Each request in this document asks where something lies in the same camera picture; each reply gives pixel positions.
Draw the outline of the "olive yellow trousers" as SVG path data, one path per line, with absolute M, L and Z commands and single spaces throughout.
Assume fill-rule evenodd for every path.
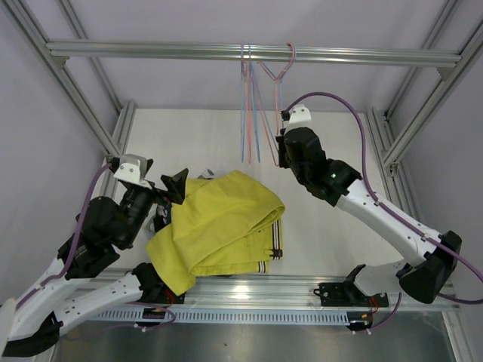
M 188 179 L 182 204 L 148 241 L 155 271 L 177 296 L 198 277 L 269 270 L 283 257 L 285 206 L 262 183 L 234 170 L 215 179 Z

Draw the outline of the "pink hanger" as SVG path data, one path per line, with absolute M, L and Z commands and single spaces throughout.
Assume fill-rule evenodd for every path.
M 250 63 L 245 57 L 243 60 L 243 76 L 245 82 L 245 119 L 246 119 L 246 141 L 247 141 L 247 160 L 250 164 L 252 162 L 252 100 L 251 100 L 251 73 Z
M 297 49 L 295 45 L 291 42 L 288 42 L 287 46 L 291 50 L 289 61 L 277 75 L 263 61 L 257 61 L 257 65 L 261 67 L 261 69 L 265 72 L 265 74 L 271 79 L 271 81 L 274 84 L 275 132 L 272 132 L 269 129 L 269 124 L 268 124 L 268 120 L 266 119 L 266 116 L 263 116 L 263 122 L 264 122 L 264 125 L 266 126 L 266 130 L 269 132 L 269 149 L 275 166 L 278 166 L 278 143 L 276 142 L 275 137 L 278 136 L 281 131 L 281 108 L 282 108 L 281 85 L 286 73 L 293 66 L 294 61 L 296 60 L 296 57 L 297 57 Z

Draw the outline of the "light blue hanger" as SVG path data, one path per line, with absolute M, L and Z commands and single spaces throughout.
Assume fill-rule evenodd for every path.
M 255 100 L 255 89 L 254 89 L 254 67 L 252 64 L 251 56 L 251 44 L 248 45 L 248 78 L 249 78 L 249 93 L 250 93 L 250 104 L 251 104 L 251 127 L 253 129 L 253 140 L 256 150 L 257 162 L 260 163 L 260 138 L 258 132 L 258 120 L 257 120 L 257 106 Z
M 245 108 L 245 44 L 240 44 L 240 106 L 241 106 L 241 162 L 245 162 L 245 145 L 246 145 L 246 108 Z
M 263 105 L 263 98 L 261 96 L 261 92 L 260 92 L 259 86 L 257 84 L 256 75 L 254 75 L 254 89 L 255 89 L 255 100 L 256 100 L 256 104 L 257 104 L 257 111 L 260 114 L 260 117 L 261 117 L 261 120 L 262 120 L 262 125 L 263 125 L 263 130 L 264 130 L 264 133 L 266 135 L 267 145 L 269 146 L 269 132 L 266 130 L 266 126 L 264 125 L 263 116 L 266 116 L 266 119 L 268 120 L 269 129 L 272 132 L 275 132 L 275 130 L 272 129 L 272 125 L 270 124 L 269 119 L 267 117 L 266 109 Z

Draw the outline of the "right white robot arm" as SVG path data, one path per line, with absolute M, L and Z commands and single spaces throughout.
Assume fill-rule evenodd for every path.
M 361 305 L 382 292 L 403 291 L 418 302 L 434 302 L 457 266 L 461 237 L 427 228 L 383 197 L 371 196 L 361 174 L 327 158 L 315 132 L 284 129 L 276 137 L 279 160 L 314 197 L 362 221 L 402 256 L 395 263 L 359 265 L 343 287 L 347 302 Z

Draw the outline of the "white plastic basket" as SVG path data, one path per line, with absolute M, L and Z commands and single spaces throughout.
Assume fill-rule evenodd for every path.
M 198 179 L 216 179 L 218 176 L 216 171 L 207 168 L 198 175 Z

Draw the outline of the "grey white printed trousers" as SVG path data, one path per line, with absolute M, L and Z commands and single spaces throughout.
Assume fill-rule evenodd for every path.
M 171 224 L 171 204 L 158 204 L 152 217 L 149 230 L 154 234 Z

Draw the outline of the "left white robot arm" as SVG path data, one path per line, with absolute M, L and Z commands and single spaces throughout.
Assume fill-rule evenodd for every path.
M 44 274 L 18 299 L 1 306 L 1 356 L 33 357 L 56 345 L 87 319 L 124 304 L 161 308 L 180 294 L 167 286 L 151 262 L 142 262 L 111 284 L 81 296 L 75 292 L 132 248 L 154 206 L 182 204 L 189 174 L 163 175 L 163 189 L 146 179 L 151 159 L 109 156 L 97 171 L 72 236 Z

